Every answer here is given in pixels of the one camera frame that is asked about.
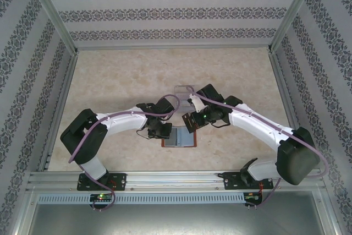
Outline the clear acrylic card stand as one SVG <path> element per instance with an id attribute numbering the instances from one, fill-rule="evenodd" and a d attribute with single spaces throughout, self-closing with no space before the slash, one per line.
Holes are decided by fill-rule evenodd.
<path id="1" fill-rule="evenodd" d="M 188 93 L 189 94 L 189 90 L 187 88 L 187 85 L 177 85 L 174 87 L 174 95 L 176 93 Z"/>

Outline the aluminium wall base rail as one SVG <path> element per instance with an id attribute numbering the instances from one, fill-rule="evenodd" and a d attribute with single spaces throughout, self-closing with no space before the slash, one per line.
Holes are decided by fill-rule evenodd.
<path id="1" fill-rule="evenodd" d="M 184 50 L 184 49 L 223 49 L 223 48 L 265 48 L 269 45 L 144 45 L 144 46 L 92 46 L 79 47 L 81 51 L 116 51 L 116 50 Z"/>

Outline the aluminium table edge rail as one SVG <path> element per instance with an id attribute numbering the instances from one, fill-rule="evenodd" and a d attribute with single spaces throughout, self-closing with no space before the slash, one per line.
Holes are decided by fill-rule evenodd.
<path id="1" fill-rule="evenodd" d="M 283 129 L 279 131 L 280 135 L 283 137 L 283 139 L 279 141 L 277 154 L 279 173 L 284 173 L 289 176 L 304 172 L 308 173 L 319 163 L 320 159 L 308 147 L 291 138 L 291 136 L 294 136 L 314 146 L 312 137 L 307 129 L 298 125 L 298 121 L 294 115 L 293 105 L 289 98 L 288 89 L 285 85 L 284 77 L 276 57 L 270 53 L 269 59 L 288 119 L 288 131 L 286 133 L 284 133 Z"/>
<path id="2" fill-rule="evenodd" d="M 60 86 L 60 91 L 58 95 L 59 97 L 57 98 L 56 107 L 53 112 L 49 131 L 44 141 L 43 150 L 38 161 L 39 163 L 37 165 L 36 172 L 42 172 L 45 170 L 47 158 L 49 157 L 50 153 L 54 148 L 78 56 L 79 51 L 76 51 L 76 53 L 72 55 L 70 62 L 68 63 L 67 68 L 65 70 L 64 79 Z"/>

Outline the aluminium frame bar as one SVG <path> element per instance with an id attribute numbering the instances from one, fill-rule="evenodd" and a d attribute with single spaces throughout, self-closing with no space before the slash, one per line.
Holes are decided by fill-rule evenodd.
<path id="1" fill-rule="evenodd" d="M 328 192 L 319 189 L 313 195 L 324 235 L 345 235 L 337 219 Z"/>
<path id="2" fill-rule="evenodd" d="M 24 194 L 23 202 L 18 211 L 10 235 L 29 235 L 35 214 L 38 196 L 34 192 Z"/>

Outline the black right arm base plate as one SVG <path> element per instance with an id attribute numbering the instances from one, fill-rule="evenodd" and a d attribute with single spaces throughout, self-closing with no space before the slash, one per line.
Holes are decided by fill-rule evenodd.
<path id="1" fill-rule="evenodd" d="M 240 172 L 223 172 L 217 175 L 223 179 L 225 190 L 260 190 L 273 189 L 273 182 L 269 179 L 256 181 L 249 177 L 249 179 L 242 180 Z"/>

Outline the aluminium frame post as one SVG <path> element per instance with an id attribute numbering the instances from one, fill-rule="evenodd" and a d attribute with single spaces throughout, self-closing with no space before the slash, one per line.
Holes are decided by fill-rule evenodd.
<path id="1" fill-rule="evenodd" d="M 50 18 L 51 22 L 53 23 L 54 27 L 58 31 L 61 39 L 63 40 L 66 48 L 69 50 L 71 55 L 76 55 L 77 47 L 74 44 L 74 41 L 65 26 L 59 12 L 57 11 L 56 7 L 54 6 L 52 0 L 39 0 L 41 2 L 42 7 L 44 8 L 45 12 L 47 13 L 48 17 Z"/>
<path id="2" fill-rule="evenodd" d="M 272 42 L 268 47 L 268 54 L 273 55 L 275 51 L 278 49 L 284 35 L 287 33 L 292 21 L 296 17 L 298 11 L 300 10 L 304 0 L 293 0 L 291 5 L 289 6 L 282 22 L 280 23 Z"/>

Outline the small LED controller board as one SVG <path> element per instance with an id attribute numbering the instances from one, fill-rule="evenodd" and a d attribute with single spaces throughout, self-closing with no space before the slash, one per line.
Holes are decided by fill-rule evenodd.
<path id="1" fill-rule="evenodd" d="M 113 199 L 112 194 L 91 194 L 90 195 L 90 202 L 91 203 L 110 203 Z"/>
<path id="2" fill-rule="evenodd" d="M 260 205 L 263 202 L 261 192 L 244 193 L 244 200 L 249 205 Z"/>

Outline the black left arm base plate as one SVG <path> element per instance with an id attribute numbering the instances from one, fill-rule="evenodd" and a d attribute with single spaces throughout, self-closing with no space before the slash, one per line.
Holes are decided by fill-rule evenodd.
<path id="1" fill-rule="evenodd" d="M 98 182 L 108 187 L 113 191 L 124 191 L 125 184 L 127 181 L 125 173 L 109 173 L 107 172 L 102 176 Z M 79 175 L 77 183 L 78 191 L 103 191 L 106 190 L 105 187 L 102 187 L 88 178 L 84 173 Z"/>

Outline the brown leather card holder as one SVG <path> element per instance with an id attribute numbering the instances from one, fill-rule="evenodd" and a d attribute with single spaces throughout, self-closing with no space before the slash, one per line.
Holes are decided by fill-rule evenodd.
<path id="1" fill-rule="evenodd" d="M 186 126 L 172 126 L 168 139 L 162 139 L 162 147 L 197 147 L 196 132 L 189 133 Z"/>

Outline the aluminium mounting rail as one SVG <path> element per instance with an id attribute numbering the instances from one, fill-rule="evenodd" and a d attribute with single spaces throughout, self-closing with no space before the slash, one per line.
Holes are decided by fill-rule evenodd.
<path id="1" fill-rule="evenodd" d="M 225 190 L 217 171 L 146 171 L 125 172 L 125 192 L 202 192 Z M 68 192 L 77 190 L 80 172 L 33 172 L 26 190 Z M 232 190 L 256 192 L 258 190 Z"/>

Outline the pink print credit card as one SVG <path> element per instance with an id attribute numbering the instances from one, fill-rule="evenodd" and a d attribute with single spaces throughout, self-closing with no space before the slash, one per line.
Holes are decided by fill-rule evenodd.
<path id="1" fill-rule="evenodd" d="M 176 93 L 176 97 L 180 99 L 181 104 L 191 104 L 190 94 L 188 93 Z"/>

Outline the grey metal sheet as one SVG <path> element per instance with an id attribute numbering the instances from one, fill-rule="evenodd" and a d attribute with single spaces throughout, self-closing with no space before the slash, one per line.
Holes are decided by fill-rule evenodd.
<path id="1" fill-rule="evenodd" d="M 241 205 L 39 205 L 29 235 L 332 235 L 317 214 Z"/>

